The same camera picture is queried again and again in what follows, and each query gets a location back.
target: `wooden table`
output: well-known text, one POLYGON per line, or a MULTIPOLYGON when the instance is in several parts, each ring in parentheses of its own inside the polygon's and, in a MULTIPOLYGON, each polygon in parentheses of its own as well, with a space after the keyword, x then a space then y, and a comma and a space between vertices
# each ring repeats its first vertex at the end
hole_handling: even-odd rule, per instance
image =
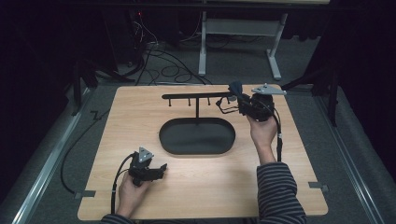
MULTIPOLYGON (((244 93, 251 95, 251 88, 258 86, 244 86, 244 93)), ((95 196, 82 199, 79 219, 99 220, 110 213, 115 174, 121 162, 139 147, 154 154, 150 168, 167 163, 168 169, 163 179, 151 184, 133 219, 256 217, 259 159, 244 116, 237 112, 223 115, 215 105, 218 99, 212 99, 211 105, 201 99, 200 117, 226 119, 235 128, 233 147, 221 155, 172 155, 161 147, 159 139, 159 131, 169 119, 195 117, 194 102, 188 106, 187 100, 172 100, 172 106, 168 106, 163 94, 227 90, 227 85, 119 88, 86 186, 86 190, 95 191, 95 196)), ((308 186, 317 178, 286 100, 283 95, 275 95, 274 101, 282 121, 282 161, 296 179, 297 197, 309 216, 325 215, 328 207, 321 190, 308 186)))

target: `black cable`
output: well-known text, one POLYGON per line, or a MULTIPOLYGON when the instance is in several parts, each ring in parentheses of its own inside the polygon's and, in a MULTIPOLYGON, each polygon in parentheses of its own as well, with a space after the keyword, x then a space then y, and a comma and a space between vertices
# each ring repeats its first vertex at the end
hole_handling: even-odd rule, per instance
POLYGON ((157 70, 146 70, 146 72, 148 72, 148 74, 151 76, 151 81, 150 81, 150 83, 149 83, 148 85, 150 86, 151 83, 154 83, 154 85, 157 86, 157 83, 155 82, 155 80, 157 80, 157 78, 160 77, 160 75, 161 75, 160 72, 158 72, 157 70), (154 76, 150 73, 150 71, 156 72, 156 73, 157 73, 157 76, 154 77, 154 76))
POLYGON ((152 49, 154 48, 154 46, 155 46, 155 45, 151 46, 151 48, 150 48, 149 51, 148 51, 148 55, 146 56, 146 62, 145 62, 145 64, 144 64, 143 68, 142 68, 142 71, 141 71, 140 74, 139 74, 139 77, 137 78, 136 83, 134 84, 135 86, 137 86, 137 85, 139 84, 140 78, 143 76, 143 72, 146 70, 146 67, 147 67, 148 62, 149 62, 149 56, 150 56, 150 53, 151 53, 152 49))
POLYGON ((72 148, 76 145, 76 143, 82 138, 82 136, 84 136, 84 134, 97 122, 97 121, 99 121, 99 120, 101 120, 102 119, 102 117, 104 117, 108 112, 110 111, 110 109, 108 109, 105 113, 103 113, 99 118, 97 118, 87 129, 85 129, 84 130, 84 132, 78 137, 78 139, 72 144, 72 146, 69 148, 69 149, 67 149, 67 151, 66 151, 66 153, 65 153, 65 155, 64 155, 64 157, 63 157, 63 159, 62 159, 62 164, 61 164, 61 182, 62 182, 62 185, 64 186, 64 188, 68 191, 68 192, 70 192, 70 193, 72 193, 72 194, 76 194, 76 192, 74 191, 74 190, 72 190, 72 189, 70 189, 68 186, 67 186, 67 184, 65 183, 65 181, 64 181, 64 163, 65 163, 65 161, 66 161, 66 158, 67 158, 67 156, 69 155, 69 153, 70 153, 70 151, 72 150, 72 148))
POLYGON ((124 77, 118 73, 115 73, 113 71, 108 70, 107 68, 103 67, 102 65, 100 65, 99 63, 96 63, 92 60, 88 60, 85 59, 83 60, 86 64, 92 66, 93 68, 98 68, 99 70, 105 72, 106 74, 108 74, 111 77, 114 77, 116 80, 118 81, 122 81, 122 82, 134 82, 134 79, 130 79, 128 77, 124 77))
POLYGON ((207 46, 208 48, 210 48, 210 49, 222 49, 222 48, 226 47, 226 46, 230 43, 231 38, 230 38, 230 37, 227 37, 227 38, 224 37, 224 38, 221 39, 220 41, 222 41, 222 40, 225 40, 225 41, 226 41, 222 46, 219 46, 219 47, 212 47, 212 46, 210 46, 210 45, 207 43, 207 41, 206 41, 206 46, 207 46))
POLYGON ((164 67, 164 68, 161 70, 161 75, 163 75, 164 77, 175 77, 175 76, 177 76, 177 74, 179 74, 179 73, 180 73, 180 67, 177 66, 177 64, 166 66, 166 67, 164 67), (174 74, 172 74, 172 75, 166 75, 165 70, 167 70, 168 68, 176 68, 177 70, 176 70, 176 72, 175 72, 174 74))
POLYGON ((255 36, 254 38, 252 38, 251 40, 243 40, 243 39, 234 38, 235 36, 238 36, 238 35, 231 35, 230 40, 231 40, 232 42, 236 42, 236 43, 253 43, 253 42, 259 41, 260 39, 263 38, 262 35, 256 35, 256 36, 255 36))
POLYGON ((186 82, 190 81, 191 79, 192 79, 191 74, 179 74, 179 75, 175 76, 175 82, 177 82, 177 83, 186 83, 186 82), (180 80, 184 76, 188 76, 187 79, 180 80))
POLYGON ((201 39, 197 39, 197 37, 200 37, 200 35, 195 36, 194 38, 191 38, 191 39, 188 39, 188 40, 180 41, 179 44, 183 45, 183 46, 187 46, 187 47, 200 46, 201 45, 201 39))
POLYGON ((137 61, 136 67, 133 70, 131 70, 125 74, 122 74, 122 75, 120 75, 116 72, 113 72, 112 74, 107 74, 105 72, 107 74, 107 76, 103 76, 98 73, 96 73, 96 76, 99 78, 102 78, 102 79, 106 79, 106 80, 117 80, 117 81, 121 81, 121 82, 134 82, 134 79, 126 79, 126 78, 136 74, 139 70, 143 69, 144 61, 145 60, 143 59, 143 56, 140 57, 139 60, 137 61))
POLYGON ((122 174, 123 172, 127 171, 121 171, 123 165, 125 164, 125 162, 127 162, 130 158, 132 158, 133 154, 127 156, 123 162, 121 163, 119 170, 116 173, 116 177, 114 178, 114 182, 113 182, 113 189, 111 190, 111 214, 115 214, 116 213, 116 193, 117 193, 117 180, 119 179, 120 174, 122 174))
POLYGON ((202 84, 204 84, 204 85, 206 85, 205 81, 206 81, 207 83, 209 83, 210 85, 212 85, 211 81, 209 81, 207 78, 205 78, 205 77, 200 77, 200 76, 195 75, 195 74, 187 67, 187 65, 184 64, 184 63, 183 63, 180 59, 178 59, 176 56, 174 56, 174 55, 172 55, 172 54, 170 54, 170 53, 167 53, 167 52, 165 52, 165 51, 158 50, 158 49, 154 50, 154 52, 160 52, 160 53, 162 53, 162 54, 166 54, 166 55, 168 55, 168 56, 170 56, 170 57, 176 59, 179 63, 181 63, 181 64, 183 65, 183 67, 180 67, 180 68, 186 70, 190 76, 193 76, 193 77, 197 78, 197 79, 198 79, 199 81, 201 81, 202 84))
POLYGON ((276 158, 277 158, 277 161, 282 161, 282 147, 283 147, 282 130, 281 130, 279 114, 277 116, 278 116, 278 118, 273 114, 273 117, 276 122, 276 127, 277 127, 276 158))

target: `gray carpet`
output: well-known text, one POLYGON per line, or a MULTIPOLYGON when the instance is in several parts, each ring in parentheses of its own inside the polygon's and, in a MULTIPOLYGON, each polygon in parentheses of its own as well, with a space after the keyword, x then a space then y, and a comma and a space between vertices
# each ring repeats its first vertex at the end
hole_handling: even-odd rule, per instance
MULTIPOLYGON (((216 47, 222 46, 224 42, 209 42, 209 45, 213 48, 207 51, 205 78, 210 80, 212 84, 229 84, 234 80, 240 80, 244 84, 268 82, 283 85, 303 74, 318 43, 317 40, 305 42, 299 42, 296 39, 282 40, 276 53, 282 80, 274 81, 271 77, 269 64, 263 58, 265 46, 270 46, 271 40, 268 38, 251 40, 252 37, 242 38, 237 36, 233 38, 231 43, 221 49, 216 49, 216 47)), ((160 45, 157 49, 175 55, 191 71, 196 73, 198 70, 199 46, 196 45, 196 42, 188 42, 185 45, 180 45, 179 48, 160 45)), ((177 61, 171 56, 156 50, 151 53, 157 56, 149 57, 147 64, 149 72, 142 74, 140 85, 175 82, 186 80, 189 77, 176 78, 177 75, 183 74, 183 71, 177 74, 175 67, 166 67, 172 64, 163 58, 172 62, 177 61), (158 75, 159 77, 153 82, 152 79, 158 75)), ((121 71, 127 71, 127 69, 124 65, 120 66, 121 71)), ((189 82, 201 83, 195 77, 189 82)), ((98 115, 105 113, 111 107, 114 94, 120 85, 125 84, 100 80, 99 87, 92 90, 91 97, 81 112, 78 125, 67 142, 66 149, 73 147, 64 165, 64 178, 67 185, 73 190, 84 190, 106 125, 106 116, 104 116, 84 133, 95 122, 92 111, 97 111, 98 115)), ((321 217, 309 217, 308 223, 370 223, 342 163, 331 129, 327 126, 326 118, 321 114, 318 103, 311 96, 309 88, 309 86, 302 86, 293 89, 286 96, 291 114, 294 117, 318 181, 328 187, 328 190, 325 190, 323 194, 329 206, 329 213, 321 217)), ((396 198, 394 182, 372 149, 342 90, 340 90, 338 101, 337 130, 342 135, 363 179, 372 192, 384 222, 391 223, 396 220, 396 204, 392 200, 396 198)), ((20 177, 19 182, 7 197, 6 204, 2 204, 0 223, 11 223, 18 212, 30 186, 40 171, 40 167, 50 154, 53 141, 56 141, 62 132, 62 118, 57 125, 43 141, 42 146, 37 149, 30 163, 26 165, 25 171, 30 171, 30 173, 25 172, 20 177)), ((37 204, 36 210, 31 216, 30 223, 83 223, 77 217, 79 203, 80 199, 74 199, 73 195, 63 188, 60 181, 60 166, 58 166, 42 195, 41 201, 37 204)), ((243 221, 246 220, 189 220, 191 223, 243 223, 243 221)))

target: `person's hand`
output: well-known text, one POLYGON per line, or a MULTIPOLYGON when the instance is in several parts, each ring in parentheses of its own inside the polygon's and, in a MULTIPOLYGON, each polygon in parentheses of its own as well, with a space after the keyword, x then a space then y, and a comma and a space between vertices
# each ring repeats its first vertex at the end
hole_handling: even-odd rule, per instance
POLYGON ((120 206, 116 214, 130 218, 137 206, 142 202, 146 190, 149 187, 149 181, 143 181, 140 187, 132 182, 133 178, 126 172, 119 187, 120 206))
POLYGON ((276 121, 273 117, 267 121, 257 121, 247 116, 250 123, 250 136, 259 154, 260 164, 276 161, 271 144, 276 136, 276 121))

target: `striped sleeve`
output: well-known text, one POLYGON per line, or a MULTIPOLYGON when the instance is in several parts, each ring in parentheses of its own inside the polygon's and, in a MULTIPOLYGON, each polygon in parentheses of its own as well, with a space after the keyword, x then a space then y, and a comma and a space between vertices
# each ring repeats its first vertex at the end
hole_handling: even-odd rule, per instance
POLYGON ((101 224, 134 224, 132 220, 120 215, 105 215, 100 221, 101 224))
POLYGON ((257 167, 260 223, 306 223, 306 215, 296 198, 297 184, 289 166, 272 162, 257 167))

